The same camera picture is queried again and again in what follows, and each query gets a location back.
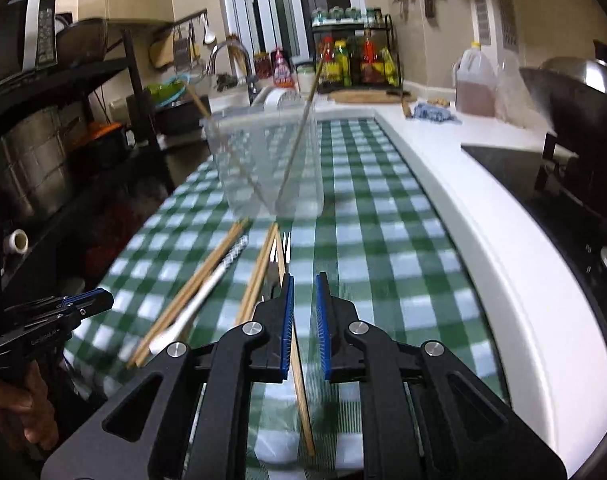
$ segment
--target wall vent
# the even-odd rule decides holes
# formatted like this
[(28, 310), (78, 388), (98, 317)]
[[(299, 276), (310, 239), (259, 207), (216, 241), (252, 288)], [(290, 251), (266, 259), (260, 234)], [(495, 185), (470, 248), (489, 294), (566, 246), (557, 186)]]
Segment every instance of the wall vent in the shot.
[(477, 10), (477, 24), (479, 25), (479, 42), (482, 45), (491, 45), (490, 39), (490, 19), (488, 17), (487, 0), (474, 0), (474, 6)]
[(519, 35), (517, 34), (517, 13), (513, 0), (499, 0), (503, 45), (506, 50), (519, 53)]

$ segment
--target spice rack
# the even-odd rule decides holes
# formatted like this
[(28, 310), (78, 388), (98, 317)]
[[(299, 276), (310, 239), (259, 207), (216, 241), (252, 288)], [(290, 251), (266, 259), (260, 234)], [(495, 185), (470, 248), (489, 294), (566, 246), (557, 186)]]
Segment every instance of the spice rack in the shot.
[[(386, 81), (385, 83), (363, 83), (360, 75), (360, 65), (362, 51), (360, 48), (359, 38), (366, 35), (366, 31), (371, 31), (373, 39), (379, 39), (379, 44), (383, 41), (381, 37), (385, 37), (385, 47), (391, 53), (392, 60), (394, 63), (394, 69), (396, 70), (397, 84), (391, 84)], [(342, 83), (333, 84), (321, 84), (319, 85), (319, 93), (327, 94), (337, 90), (343, 90), (346, 88), (350, 89), (401, 89), (403, 86), (403, 75), (401, 73), (401, 60), (399, 58), (399, 48), (397, 47), (397, 37), (395, 34), (394, 26), (392, 25), (392, 16), (386, 14), (383, 17), (383, 23), (364, 23), (364, 22), (347, 22), (346, 20), (337, 20), (333, 23), (333, 20), (327, 20), (322, 24), (312, 25), (312, 37), (314, 39), (314, 62), (317, 63), (320, 54), (320, 45), (323, 44), (323, 38), (331, 36), (333, 41), (346, 40), (350, 50), (350, 66), (351, 66), (351, 78), (352, 85), (346, 87)], [(359, 76), (355, 74), (359, 67)], [(386, 79), (389, 74), (384, 73), (383, 76)]]

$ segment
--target brown liquid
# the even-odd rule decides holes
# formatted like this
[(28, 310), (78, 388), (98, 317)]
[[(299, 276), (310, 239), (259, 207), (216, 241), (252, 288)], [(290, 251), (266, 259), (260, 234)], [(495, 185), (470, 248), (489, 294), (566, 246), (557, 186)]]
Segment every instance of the brown liquid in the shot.
[(456, 108), (462, 114), (494, 117), (495, 94), (485, 85), (458, 82)]

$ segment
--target microwave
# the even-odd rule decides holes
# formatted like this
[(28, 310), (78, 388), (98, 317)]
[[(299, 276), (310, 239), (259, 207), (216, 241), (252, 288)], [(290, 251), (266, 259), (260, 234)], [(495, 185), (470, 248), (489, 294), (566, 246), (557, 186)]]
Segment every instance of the microwave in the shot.
[(0, 86), (56, 64), (55, 0), (11, 0), (0, 9)]

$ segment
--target clear plastic container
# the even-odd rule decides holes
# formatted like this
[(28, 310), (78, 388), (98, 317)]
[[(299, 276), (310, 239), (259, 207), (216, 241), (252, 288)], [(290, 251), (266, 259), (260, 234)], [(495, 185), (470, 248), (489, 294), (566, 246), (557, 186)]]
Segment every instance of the clear plastic container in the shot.
[(497, 76), (479, 43), (472, 43), (472, 48), (466, 50), (453, 66), (453, 82), (457, 90), (458, 112), (495, 116)]
[[(231, 108), (206, 121), (219, 180), (238, 218), (306, 219), (321, 214), (323, 183), (314, 109), (295, 149), (304, 109), (304, 102), (278, 110), (261, 105)], [(278, 201), (293, 150), (290, 176)]]

